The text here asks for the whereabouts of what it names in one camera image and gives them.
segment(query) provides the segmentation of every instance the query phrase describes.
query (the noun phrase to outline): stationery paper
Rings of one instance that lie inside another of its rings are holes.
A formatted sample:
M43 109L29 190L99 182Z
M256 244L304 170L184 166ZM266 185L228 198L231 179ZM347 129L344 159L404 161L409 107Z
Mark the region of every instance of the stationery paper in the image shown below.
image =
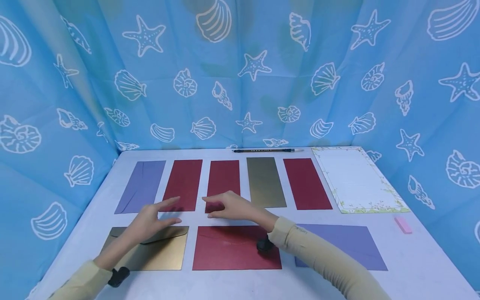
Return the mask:
M350 255L367 270L388 271L373 238L365 226L298 224ZM295 257L297 267L307 267Z
M287 207L273 157L248 157L250 198L258 207Z
M312 151L343 214L410 211L361 147L312 147Z
M163 200L176 196L180 196L180 200L174 206L165 207L162 212L195 211L201 171L201 159L173 162Z
M144 205L153 204L164 167L165 160L137 162L115 214L138 213Z
M114 227L103 246L105 249L126 227ZM115 266L130 271L181 270L188 226L167 227L130 250Z
M310 158L284 158L283 162L298 210L332 209Z
M259 226L200 226L193 270L281 269L277 247L267 253L257 251L257 241L266 235Z
M240 195L240 166L238 160L215 160L210 162L207 196L232 191ZM221 203L206 203L205 213L223 210Z

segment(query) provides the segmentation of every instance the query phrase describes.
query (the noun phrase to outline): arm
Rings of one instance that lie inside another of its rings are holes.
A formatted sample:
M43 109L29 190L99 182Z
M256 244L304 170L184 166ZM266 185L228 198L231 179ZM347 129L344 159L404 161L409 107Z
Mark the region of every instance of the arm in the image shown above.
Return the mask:
M268 232L269 240L304 261L330 281L347 300L390 300L380 284L361 264L319 236L297 227L233 192L205 197L208 202L221 202L225 209L208 217L245 219L257 223Z
M118 262L138 243L149 239L163 228L180 223L178 218L158 219L158 212L174 204L179 197L146 205L125 231L93 261L87 261L49 300L92 300L97 297L112 276Z

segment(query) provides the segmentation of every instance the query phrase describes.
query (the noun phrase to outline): starfish pattern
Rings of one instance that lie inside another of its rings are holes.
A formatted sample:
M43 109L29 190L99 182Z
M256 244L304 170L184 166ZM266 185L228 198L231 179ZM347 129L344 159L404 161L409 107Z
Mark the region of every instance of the starfish pattern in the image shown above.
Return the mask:
M402 142L399 143L396 147L398 149L404 149L408 156L408 161L411 162L413 155L418 153L420 156L425 156L422 148L417 145L417 142L420 138L420 133L408 136L405 130L400 129L400 136L402 137Z
M66 69L65 66L63 65L63 57L60 53L57 54L57 63L54 63L53 65L57 67L57 70L59 70L60 75L63 79L63 85L65 86L65 88L68 88L68 87L73 88L72 83L70 82L70 79L68 77L72 75L77 75L80 72L75 69Z
M390 19L386 19L385 21L378 22L377 20L377 10L372 12L370 16L370 20L366 25L355 24L352 26L351 30L359 34L357 40L352 44L350 50L355 49L356 47L360 46L360 44L364 42L368 42L370 46L375 46L375 42L377 39L377 34L380 30L384 29L389 25L391 22Z
M250 130L251 132L253 133L257 133L257 130L255 130L255 125L261 125L263 124L262 121L252 121L252 119L250 118L250 112L247 112L247 114L245 115L245 118L243 118L242 121L235 121L238 125L242 126L243 129L241 130L242 132L245 130L245 129L248 129Z
M480 100L479 93L473 89L473 85L480 80L480 72L470 72L470 67L466 62L462 63L460 72L455 77L448 77L440 79L438 83L441 85L447 85L453 88L452 95L450 96L450 102L454 102L460 97L461 94L465 94L470 100Z
M142 57L148 49L162 53L163 49L158 43L158 38L165 31L165 25L148 28L141 16L137 15L138 31L125 31L123 37L134 39L138 42L138 57Z
M257 80L257 73L264 72L264 73L271 73L272 69L269 67L264 66L264 59L267 55L267 50L263 50L257 57L252 57L250 54L245 53L245 67L241 69L240 73L238 73L239 77L242 77L246 73L250 73L250 77L253 81Z

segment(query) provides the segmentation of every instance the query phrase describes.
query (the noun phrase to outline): pink eraser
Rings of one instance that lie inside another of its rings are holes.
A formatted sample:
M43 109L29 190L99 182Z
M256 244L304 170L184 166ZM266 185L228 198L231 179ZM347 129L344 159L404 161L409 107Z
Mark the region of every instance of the pink eraser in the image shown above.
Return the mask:
M410 226L408 225L407 221L401 217L401 216L396 216L395 217L395 222L398 224L398 226L400 227L400 229L403 231L403 233L405 234L410 234L412 233L412 229L410 228Z

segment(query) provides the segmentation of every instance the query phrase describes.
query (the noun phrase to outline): red card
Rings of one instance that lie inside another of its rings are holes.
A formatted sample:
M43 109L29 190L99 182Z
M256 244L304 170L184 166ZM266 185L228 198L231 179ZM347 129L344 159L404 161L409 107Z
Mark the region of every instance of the red card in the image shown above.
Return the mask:
M238 160L217 160L210 163L207 196L233 191L240 195L240 166ZM205 213L209 214L225 207L221 203L207 203Z
M202 160L176 160L170 172L167 188L163 200L180 196L180 200L174 206L162 209L162 212L170 211L195 211L197 204L198 184L200 172L202 171Z
M284 158L283 162L298 210L332 209L310 158Z
M198 227L193 270L278 270L282 268L277 247L257 251L266 237L260 226Z

